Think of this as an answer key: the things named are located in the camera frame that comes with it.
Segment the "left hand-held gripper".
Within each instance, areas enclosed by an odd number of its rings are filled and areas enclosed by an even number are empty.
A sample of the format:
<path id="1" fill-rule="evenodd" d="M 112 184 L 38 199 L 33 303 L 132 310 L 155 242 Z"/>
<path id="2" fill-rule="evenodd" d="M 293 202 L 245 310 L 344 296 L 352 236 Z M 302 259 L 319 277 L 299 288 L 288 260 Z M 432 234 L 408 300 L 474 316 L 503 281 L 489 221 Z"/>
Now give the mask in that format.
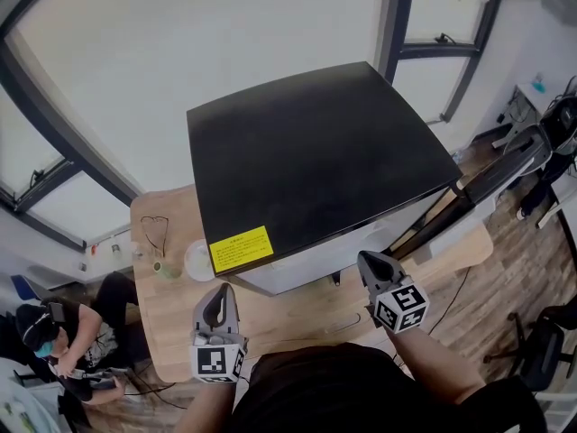
<path id="1" fill-rule="evenodd" d="M 248 339 L 239 334 L 239 315 L 233 287 L 229 283 L 210 290 L 195 306 L 189 348 L 193 377 L 205 383 L 238 382 Z"/>

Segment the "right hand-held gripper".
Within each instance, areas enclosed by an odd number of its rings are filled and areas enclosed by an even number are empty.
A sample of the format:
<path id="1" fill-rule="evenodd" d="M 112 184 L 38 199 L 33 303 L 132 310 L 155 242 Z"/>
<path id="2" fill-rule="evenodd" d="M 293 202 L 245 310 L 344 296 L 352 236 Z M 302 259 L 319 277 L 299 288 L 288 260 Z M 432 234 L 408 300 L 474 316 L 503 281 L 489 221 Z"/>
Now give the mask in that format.
<path id="1" fill-rule="evenodd" d="M 422 286 L 405 277 L 397 260 L 384 253 L 360 251 L 357 266 L 362 283 L 369 290 L 367 309 L 376 327 L 399 334 L 421 325 L 429 309 L 429 298 Z"/>

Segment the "black mini fridge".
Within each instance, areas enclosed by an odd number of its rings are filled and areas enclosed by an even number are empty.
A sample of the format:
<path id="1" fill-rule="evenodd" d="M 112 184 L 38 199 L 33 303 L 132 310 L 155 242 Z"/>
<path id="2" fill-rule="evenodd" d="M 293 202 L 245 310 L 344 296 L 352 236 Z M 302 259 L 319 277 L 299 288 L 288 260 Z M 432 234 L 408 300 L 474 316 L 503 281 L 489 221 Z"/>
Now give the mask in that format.
<path id="1" fill-rule="evenodd" d="M 270 295 L 346 269 L 362 250 L 425 263 L 479 225 L 522 171 L 501 156 L 417 227 L 462 174 L 365 62 L 245 89 L 189 110 L 187 123 L 214 274 Z"/>

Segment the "person's left forearm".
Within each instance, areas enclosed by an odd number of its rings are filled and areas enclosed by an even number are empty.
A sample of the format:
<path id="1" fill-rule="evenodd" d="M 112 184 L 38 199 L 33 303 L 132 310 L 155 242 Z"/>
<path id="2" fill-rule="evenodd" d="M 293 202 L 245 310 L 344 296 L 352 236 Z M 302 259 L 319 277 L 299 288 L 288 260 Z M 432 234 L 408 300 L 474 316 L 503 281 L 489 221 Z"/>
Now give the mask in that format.
<path id="1" fill-rule="evenodd" d="M 234 410 L 235 383 L 202 383 L 174 433 L 223 433 Z"/>

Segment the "person's right forearm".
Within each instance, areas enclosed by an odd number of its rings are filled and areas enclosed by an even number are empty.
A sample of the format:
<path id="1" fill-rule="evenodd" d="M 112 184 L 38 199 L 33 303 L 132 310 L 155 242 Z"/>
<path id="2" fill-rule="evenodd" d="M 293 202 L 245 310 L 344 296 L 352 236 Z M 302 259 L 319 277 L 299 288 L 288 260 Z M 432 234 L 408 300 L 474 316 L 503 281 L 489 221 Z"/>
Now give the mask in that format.
<path id="1" fill-rule="evenodd" d="M 414 379 L 439 400 L 460 404 L 486 386 L 472 364 L 420 327 L 398 334 L 386 332 Z"/>

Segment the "white plate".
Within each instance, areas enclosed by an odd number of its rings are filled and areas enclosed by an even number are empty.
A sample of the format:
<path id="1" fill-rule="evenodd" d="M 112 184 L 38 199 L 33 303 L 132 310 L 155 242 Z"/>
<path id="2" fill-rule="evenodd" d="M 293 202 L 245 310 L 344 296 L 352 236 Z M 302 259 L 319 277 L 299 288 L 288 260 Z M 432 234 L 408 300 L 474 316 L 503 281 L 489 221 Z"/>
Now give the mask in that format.
<path id="1" fill-rule="evenodd" d="M 198 282 L 208 282 L 214 277 L 213 265 L 205 239 L 193 242 L 185 252 L 184 267 L 188 277 Z"/>

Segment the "green bottle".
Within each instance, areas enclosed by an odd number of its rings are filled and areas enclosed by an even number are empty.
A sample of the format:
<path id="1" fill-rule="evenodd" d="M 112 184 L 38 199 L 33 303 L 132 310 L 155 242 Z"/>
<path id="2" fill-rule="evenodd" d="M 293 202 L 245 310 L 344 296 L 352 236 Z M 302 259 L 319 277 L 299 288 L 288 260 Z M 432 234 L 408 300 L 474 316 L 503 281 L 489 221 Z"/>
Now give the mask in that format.
<path id="1" fill-rule="evenodd" d="M 176 280 L 182 274 L 182 270 L 179 267 L 170 263 L 156 261 L 153 263 L 152 268 L 157 276 L 167 280 Z"/>

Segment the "person's black clothing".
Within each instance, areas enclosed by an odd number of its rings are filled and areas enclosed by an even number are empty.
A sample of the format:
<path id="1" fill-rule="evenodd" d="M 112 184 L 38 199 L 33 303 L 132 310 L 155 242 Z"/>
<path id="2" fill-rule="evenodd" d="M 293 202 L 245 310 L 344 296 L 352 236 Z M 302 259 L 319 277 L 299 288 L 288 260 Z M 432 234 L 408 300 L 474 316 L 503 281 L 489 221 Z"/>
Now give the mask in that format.
<path id="1" fill-rule="evenodd" d="M 381 350 L 356 344 L 265 355 L 225 433 L 547 433 L 517 377 L 443 401 Z"/>

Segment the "black office chair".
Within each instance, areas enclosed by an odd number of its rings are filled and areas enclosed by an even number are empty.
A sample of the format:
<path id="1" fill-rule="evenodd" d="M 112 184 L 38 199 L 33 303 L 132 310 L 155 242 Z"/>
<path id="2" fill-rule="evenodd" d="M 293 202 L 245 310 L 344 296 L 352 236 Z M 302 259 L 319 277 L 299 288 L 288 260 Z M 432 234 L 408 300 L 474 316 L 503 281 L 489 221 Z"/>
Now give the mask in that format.
<path id="1" fill-rule="evenodd" d="M 566 378 L 577 369 L 577 346 L 571 353 L 563 352 L 564 331 L 577 331 L 577 296 L 567 304 L 544 308 L 536 321 L 530 323 L 526 336 L 517 312 L 508 321 L 515 323 L 517 348 L 496 355 L 485 355 L 483 362 L 513 358 L 508 377 L 517 375 L 532 392 L 549 388 L 559 363 L 568 364 Z"/>

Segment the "blue chair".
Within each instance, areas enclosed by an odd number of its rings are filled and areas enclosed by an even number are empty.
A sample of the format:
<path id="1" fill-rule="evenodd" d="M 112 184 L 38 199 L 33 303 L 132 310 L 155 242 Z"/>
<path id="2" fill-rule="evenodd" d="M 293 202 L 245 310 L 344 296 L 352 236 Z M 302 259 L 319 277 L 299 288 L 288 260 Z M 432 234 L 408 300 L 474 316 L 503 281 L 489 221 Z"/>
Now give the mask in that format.
<path id="1" fill-rule="evenodd" d="M 10 279 L 16 290 L 18 297 L 22 301 L 38 300 L 42 301 L 50 296 L 50 291 L 43 288 L 41 285 L 30 281 L 27 277 L 22 275 L 11 275 Z"/>

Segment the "side table with cloth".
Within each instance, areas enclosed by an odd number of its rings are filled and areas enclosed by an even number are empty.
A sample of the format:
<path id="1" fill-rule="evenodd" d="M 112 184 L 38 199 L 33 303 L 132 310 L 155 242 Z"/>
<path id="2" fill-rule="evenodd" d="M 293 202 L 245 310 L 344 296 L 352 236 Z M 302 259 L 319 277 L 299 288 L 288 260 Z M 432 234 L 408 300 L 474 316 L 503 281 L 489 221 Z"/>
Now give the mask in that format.
<path id="1" fill-rule="evenodd" d="M 24 366 L 0 358 L 0 402 L 20 402 L 37 433 L 61 433 L 58 408 L 60 386 L 39 379 L 33 379 L 30 383 L 18 382 L 15 369 L 24 369 Z M 10 432 L 0 423 L 0 433 Z"/>

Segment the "bunch of flowers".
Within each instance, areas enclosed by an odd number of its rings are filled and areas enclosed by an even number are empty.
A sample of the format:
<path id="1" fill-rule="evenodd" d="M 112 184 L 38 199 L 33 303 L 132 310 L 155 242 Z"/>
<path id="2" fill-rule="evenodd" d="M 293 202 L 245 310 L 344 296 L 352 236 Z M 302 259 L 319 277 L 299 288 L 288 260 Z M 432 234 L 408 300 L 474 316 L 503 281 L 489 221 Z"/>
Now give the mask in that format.
<path id="1" fill-rule="evenodd" d="M 25 407 L 18 401 L 0 402 L 0 423 L 10 433 L 37 433 Z"/>

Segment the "white desk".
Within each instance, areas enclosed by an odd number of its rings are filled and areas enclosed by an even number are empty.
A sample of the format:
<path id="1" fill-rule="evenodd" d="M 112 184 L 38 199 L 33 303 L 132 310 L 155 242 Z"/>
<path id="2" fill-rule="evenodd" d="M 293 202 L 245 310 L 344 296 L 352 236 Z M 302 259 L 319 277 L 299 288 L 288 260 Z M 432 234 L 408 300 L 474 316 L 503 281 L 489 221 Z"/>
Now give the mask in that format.
<path id="1" fill-rule="evenodd" d="M 492 147 L 496 150 L 501 150 L 503 155 L 505 145 L 514 136 L 515 132 L 520 132 L 532 124 L 540 125 L 540 120 L 545 114 L 549 105 L 555 101 L 555 99 L 560 96 L 565 91 L 565 89 L 566 87 L 561 92 L 546 89 L 544 94 L 540 94 L 533 89 L 531 83 L 525 83 L 516 86 L 515 94 L 509 100 L 508 105 L 506 106 L 506 111 L 509 113 L 509 124 L 511 125 L 511 128 L 505 137 L 494 142 Z M 539 170 L 542 173 L 544 168 L 545 165 L 536 171 Z"/>

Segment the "large frosted window pane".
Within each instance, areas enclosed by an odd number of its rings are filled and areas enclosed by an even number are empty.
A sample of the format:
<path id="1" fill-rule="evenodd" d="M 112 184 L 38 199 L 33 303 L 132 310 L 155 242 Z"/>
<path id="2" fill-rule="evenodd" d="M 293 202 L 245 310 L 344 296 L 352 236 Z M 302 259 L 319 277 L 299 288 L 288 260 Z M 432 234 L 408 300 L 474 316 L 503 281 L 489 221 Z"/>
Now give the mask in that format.
<path id="1" fill-rule="evenodd" d="M 140 192 L 193 181 L 186 114 L 278 78 L 373 61 L 382 0 L 40 0 L 7 38 Z"/>

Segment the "white frame device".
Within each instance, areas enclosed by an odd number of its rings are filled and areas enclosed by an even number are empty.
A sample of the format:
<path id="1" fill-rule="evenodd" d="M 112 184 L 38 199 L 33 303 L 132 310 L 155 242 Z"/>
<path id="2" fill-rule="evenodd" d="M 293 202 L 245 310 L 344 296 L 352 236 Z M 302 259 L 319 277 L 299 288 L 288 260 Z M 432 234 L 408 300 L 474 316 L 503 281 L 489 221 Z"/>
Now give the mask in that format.
<path id="1" fill-rule="evenodd" d="M 123 368 L 105 368 L 95 371 L 75 369 L 70 377 L 64 378 L 66 383 L 86 382 L 93 390 L 109 390 L 115 387 L 114 378 L 121 379 L 125 374 Z"/>

